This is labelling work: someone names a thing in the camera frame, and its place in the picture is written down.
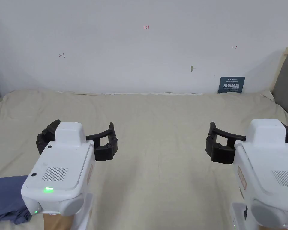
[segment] sign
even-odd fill
[[[245,77],[221,77],[218,93],[242,93]]]

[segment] white plastic casing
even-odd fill
[[[234,172],[258,224],[288,228],[288,143],[277,119],[252,120],[246,141],[235,142]]]
[[[55,135],[56,141],[46,146],[21,188],[32,215],[76,214],[88,193],[95,166],[94,142],[85,140],[80,123],[61,122]]]

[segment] label sticker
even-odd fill
[[[90,168],[90,171],[89,171],[89,174],[88,174],[87,183],[90,182],[90,178],[91,178],[91,175],[92,175],[92,171],[93,171],[93,164],[91,165],[91,168]]]
[[[242,185],[243,185],[243,187],[244,187],[244,190],[246,190],[247,183],[246,183],[246,180],[245,180],[245,178],[244,178],[244,175],[243,175],[243,173],[242,173],[242,170],[241,170],[240,166],[238,166],[238,175],[239,175],[239,178],[240,178],[240,180],[241,180],[241,183],[242,183]]]

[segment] green led light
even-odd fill
[[[44,193],[53,193],[53,189],[44,189]]]

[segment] beige blanket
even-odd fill
[[[0,103],[0,177],[27,175],[36,138],[55,119],[80,122],[86,135],[113,122],[118,152],[97,162],[89,229],[231,229],[230,203],[241,201],[232,167],[205,152],[209,124],[244,135],[255,118],[288,114],[269,92],[206,95],[88,95],[20,90]],[[43,216],[0,229],[43,229]]]

